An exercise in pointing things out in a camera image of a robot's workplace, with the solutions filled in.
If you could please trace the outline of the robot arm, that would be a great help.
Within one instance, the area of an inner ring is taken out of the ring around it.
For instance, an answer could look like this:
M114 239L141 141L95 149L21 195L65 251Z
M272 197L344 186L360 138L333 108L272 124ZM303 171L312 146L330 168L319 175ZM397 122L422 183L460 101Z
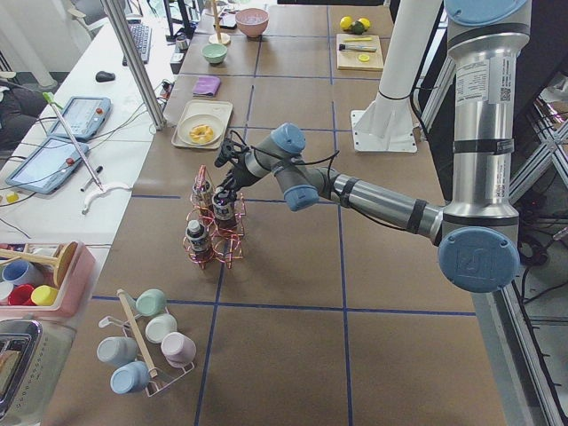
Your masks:
M449 16L447 52L456 65L452 200L438 207L303 161L304 134L282 124L256 146L231 140L215 164L229 165L223 188L237 192L275 176L288 207L325 198L438 247L438 264L455 286L492 293L515 277L518 214L509 202L517 56L528 43L528 1L404 1L374 102L352 122L353 133L378 146L393 139L391 123L414 79L425 38L440 9Z

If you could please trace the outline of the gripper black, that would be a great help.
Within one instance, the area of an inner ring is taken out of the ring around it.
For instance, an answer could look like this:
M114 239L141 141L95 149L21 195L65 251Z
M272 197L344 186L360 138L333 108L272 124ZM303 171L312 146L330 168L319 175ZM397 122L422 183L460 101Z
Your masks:
M218 186L215 196L218 199L226 198L228 201L237 199L237 192L243 187L249 187L257 182L257 176L248 171L246 167L232 167L225 176L225 189Z

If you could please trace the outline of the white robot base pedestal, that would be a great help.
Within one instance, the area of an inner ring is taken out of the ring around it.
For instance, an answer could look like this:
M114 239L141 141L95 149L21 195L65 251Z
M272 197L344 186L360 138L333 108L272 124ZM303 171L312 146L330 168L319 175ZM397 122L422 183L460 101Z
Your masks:
M351 112L356 151L417 151L409 99L441 10L441 0L406 0L399 3L375 100L366 109Z

